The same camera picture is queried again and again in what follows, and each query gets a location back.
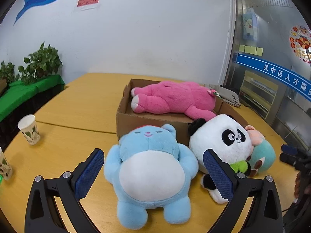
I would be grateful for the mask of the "blue cat plush toy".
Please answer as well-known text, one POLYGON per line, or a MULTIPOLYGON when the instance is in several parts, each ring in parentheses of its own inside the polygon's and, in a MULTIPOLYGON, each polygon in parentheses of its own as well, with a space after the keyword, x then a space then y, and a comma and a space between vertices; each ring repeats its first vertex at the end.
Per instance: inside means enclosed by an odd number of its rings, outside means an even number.
POLYGON ((118 220, 132 230, 141 229, 147 210, 158 207, 166 222, 186 223, 191 216, 188 192, 198 170, 197 158, 177 142, 171 124, 146 125, 122 136, 109 150, 103 169, 118 198, 118 220))

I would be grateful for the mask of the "green potted plant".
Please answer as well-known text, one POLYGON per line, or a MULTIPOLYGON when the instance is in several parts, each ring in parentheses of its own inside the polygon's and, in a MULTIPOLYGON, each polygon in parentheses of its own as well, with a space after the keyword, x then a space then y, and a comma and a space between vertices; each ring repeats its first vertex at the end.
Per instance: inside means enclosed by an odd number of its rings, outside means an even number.
POLYGON ((28 54, 23 60, 26 66, 19 66, 18 71, 24 85, 35 83, 49 75, 56 75, 63 66, 58 50, 51 45, 46 47, 44 42, 36 52, 28 54))

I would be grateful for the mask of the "small potted plant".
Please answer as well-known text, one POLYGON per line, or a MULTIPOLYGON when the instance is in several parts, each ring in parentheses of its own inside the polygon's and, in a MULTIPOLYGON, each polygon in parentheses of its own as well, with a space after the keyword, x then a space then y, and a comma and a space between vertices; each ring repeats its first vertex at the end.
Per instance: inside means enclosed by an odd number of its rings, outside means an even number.
POLYGON ((7 64, 4 61, 1 62, 0 78, 4 79, 7 85, 18 81, 19 77, 20 74, 15 74, 15 66, 12 62, 8 62, 7 64))

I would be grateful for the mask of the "pink bear plush toy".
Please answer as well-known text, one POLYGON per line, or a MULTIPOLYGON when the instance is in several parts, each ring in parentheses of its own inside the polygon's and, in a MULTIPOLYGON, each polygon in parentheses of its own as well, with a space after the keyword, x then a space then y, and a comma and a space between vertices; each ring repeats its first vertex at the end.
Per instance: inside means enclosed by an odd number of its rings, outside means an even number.
POLYGON ((183 113, 195 120, 216 117, 213 109, 217 93, 195 82, 162 81, 131 90, 131 108, 135 113, 183 113))

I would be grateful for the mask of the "panda plush toy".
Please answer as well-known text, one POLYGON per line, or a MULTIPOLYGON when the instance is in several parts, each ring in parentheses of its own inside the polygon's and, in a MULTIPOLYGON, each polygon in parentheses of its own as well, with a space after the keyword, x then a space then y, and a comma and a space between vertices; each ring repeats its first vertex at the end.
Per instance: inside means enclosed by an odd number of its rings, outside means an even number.
POLYGON ((203 162, 203 154, 207 149, 213 149, 218 157, 228 163, 235 173, 246 176, 251 173, 251 166, 246 159, 252 154, 252 142, 246 129, 226 114, 220 114, 211 120, 203 118, 194 120, 188 125, 190 136, 189 148, 196 156, 199 170, 203 172, 201 185, 211 198, 218 204, 227 203, 215 186, 203 162))

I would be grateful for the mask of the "green cloth covered bench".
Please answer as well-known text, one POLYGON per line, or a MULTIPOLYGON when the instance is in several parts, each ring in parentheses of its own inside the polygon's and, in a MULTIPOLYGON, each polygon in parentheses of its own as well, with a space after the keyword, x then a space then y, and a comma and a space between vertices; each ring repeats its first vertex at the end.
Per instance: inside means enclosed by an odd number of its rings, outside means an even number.
POLYGON ((58 85, 65 85, 60 75, 50 75, 29 85, 24 85, 21 81, 11 83, 8 90, 1 95, 1 121, 36 94, 58 85))

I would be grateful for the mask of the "white paper cup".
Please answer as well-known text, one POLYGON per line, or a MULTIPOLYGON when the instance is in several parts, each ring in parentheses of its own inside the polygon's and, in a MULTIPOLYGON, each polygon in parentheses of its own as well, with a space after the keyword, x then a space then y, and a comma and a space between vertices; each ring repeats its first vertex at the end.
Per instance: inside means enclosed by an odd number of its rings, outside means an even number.
POLYGON ((41 136, 34 115, 24 116, 19 121, 18 128, 30 145, 35 145, 39 142, 41 136))

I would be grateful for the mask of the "red paper wall notice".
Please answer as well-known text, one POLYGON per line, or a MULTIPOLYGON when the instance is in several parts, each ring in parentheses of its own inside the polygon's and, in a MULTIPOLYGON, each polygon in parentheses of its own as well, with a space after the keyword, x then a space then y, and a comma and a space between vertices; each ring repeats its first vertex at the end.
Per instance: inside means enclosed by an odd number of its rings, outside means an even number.
POLYGON ((93 10, 100 7, 100 0, 77 0, 74 11, 93 10))

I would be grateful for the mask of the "blue cartoon poster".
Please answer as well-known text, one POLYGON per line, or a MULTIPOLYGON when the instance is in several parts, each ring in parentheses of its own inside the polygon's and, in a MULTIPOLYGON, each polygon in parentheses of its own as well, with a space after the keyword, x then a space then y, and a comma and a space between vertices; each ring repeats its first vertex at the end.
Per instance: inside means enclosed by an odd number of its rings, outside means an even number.
POLYGON ((258 40, 257 15, 253 8, 249 8, 242 16, 243 39, 256 42, 258 40))

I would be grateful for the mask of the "brown cardboard box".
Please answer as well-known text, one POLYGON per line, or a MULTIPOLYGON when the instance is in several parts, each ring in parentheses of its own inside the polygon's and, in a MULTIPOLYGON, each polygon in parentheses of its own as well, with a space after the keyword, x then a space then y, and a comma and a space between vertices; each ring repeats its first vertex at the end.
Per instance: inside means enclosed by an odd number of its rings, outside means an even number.
MULTIPOLYGON (((135 113, 131 108, 131 90, 135 87, 145 87, 157 84, 159 81, 143 79, 132 79, 123 91, 123 98, 116 113, 116 133, 118 138, 128 134, 136 128, 151 125, 161 127, 164 124, 171 124, 176 130, 176 140, 184 145, 189 144, 188 125, 194 120, 183 113, 152 114, 148 112, 135 113)), ((248 123, 227 103, 216 97, 216 105, 213 109, 216 115, 226 114, 232 116, 242 127, 248 123)))

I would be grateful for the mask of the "festive window sticker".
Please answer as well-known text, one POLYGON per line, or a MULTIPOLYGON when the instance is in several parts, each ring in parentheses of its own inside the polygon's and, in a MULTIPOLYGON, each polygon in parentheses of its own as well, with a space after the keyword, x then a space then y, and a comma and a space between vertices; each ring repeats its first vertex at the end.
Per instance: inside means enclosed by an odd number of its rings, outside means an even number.
POLYGON ((310 29, 294 25, 289 32, 289 43, 294 56, 310 65, 310 29))

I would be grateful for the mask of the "yellow sticky notes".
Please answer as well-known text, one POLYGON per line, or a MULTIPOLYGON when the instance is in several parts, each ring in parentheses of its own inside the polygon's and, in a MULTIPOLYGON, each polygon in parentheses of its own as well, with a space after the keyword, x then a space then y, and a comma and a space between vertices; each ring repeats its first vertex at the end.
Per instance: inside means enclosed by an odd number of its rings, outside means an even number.
POLYGON ((263 56, 263 48, 255 47, 255 46, 248 46, 248 45, 239 45, 239 52, 257 55, 257 56, 263 56))

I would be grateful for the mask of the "pink pig plush toy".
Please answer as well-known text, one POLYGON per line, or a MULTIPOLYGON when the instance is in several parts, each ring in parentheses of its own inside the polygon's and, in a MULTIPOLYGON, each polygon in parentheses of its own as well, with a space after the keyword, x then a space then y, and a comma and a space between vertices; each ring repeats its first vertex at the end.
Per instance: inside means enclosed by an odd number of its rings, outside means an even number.
POLYGON ((276 160, 275 150, 266 140, 264 135, 256 130, 253 126, 245 127, 252 142, 252 154, 247 158, 251 166, 250 177, 256 176, 270 169, 276 160))

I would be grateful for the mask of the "grey fabric bag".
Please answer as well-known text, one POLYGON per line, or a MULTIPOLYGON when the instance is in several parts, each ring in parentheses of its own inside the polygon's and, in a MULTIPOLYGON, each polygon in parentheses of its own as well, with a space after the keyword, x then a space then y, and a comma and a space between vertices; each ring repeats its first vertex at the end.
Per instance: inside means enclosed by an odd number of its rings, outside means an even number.
POLYGON ((219 97, 227 104, 234 106, 234 107, 241 106, 238 94, 236 94, 234 91, 231 91, 222 86, 213 85, 213 84, 210 84, 209 87, 215 90, 218 93, 219 97))

